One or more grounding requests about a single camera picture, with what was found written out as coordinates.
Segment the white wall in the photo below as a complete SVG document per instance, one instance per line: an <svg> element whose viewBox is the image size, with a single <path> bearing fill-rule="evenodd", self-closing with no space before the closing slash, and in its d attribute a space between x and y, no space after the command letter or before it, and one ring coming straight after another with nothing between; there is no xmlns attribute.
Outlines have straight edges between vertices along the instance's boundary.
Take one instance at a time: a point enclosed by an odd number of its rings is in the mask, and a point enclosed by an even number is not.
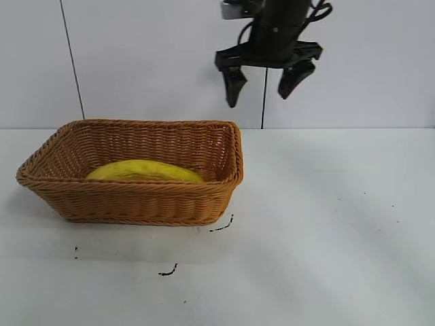
<svg viewBox="0 0 435 326"><path fill-rule="evenodd" d="M261 121L264 69L230 109L214 53L246 21L224 21L218 0L64 0L86 117Z"/></svg>
<svg viewBox="0 0 435 326"><path fill-rule="evenodd" d="M283 101L269 70L266 128L435 126L435 2L332 4L304 35L325 49L315 74Z"/></svg>
<svg viewBox="0 0 435 326"><path fill-rule="evenodd" d="M0 128L81 118L58 0L3 0L0 44Z"/></svg>
<svg viewBox="0 0 435 326"><path fill-rule="evenodd" d="M333 0L304 39L325 47L316 73L283 101L269 71L266 128L435 126L435 3ZM214 52L246 21L218 0L64 0L86 117L223 119L258 128L264 69L229 109ZM56 127L81 111L58 0L4 0L0 128Z"/></svg>

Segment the wicker basket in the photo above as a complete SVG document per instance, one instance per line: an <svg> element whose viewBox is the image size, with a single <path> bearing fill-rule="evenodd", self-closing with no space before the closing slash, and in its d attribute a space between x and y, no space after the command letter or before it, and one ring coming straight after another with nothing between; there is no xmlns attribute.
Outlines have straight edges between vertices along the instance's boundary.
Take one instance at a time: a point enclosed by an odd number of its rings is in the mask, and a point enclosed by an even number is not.
<svg viewBox="0 0 435 326"><path fill-rule="evenodd" d="M120 160L189 168L206 183L86 180ZM224 213L243 179L240 131L232 122L82 120L60 128L19 169L18 182L65 219L207 225Z"/></svg>

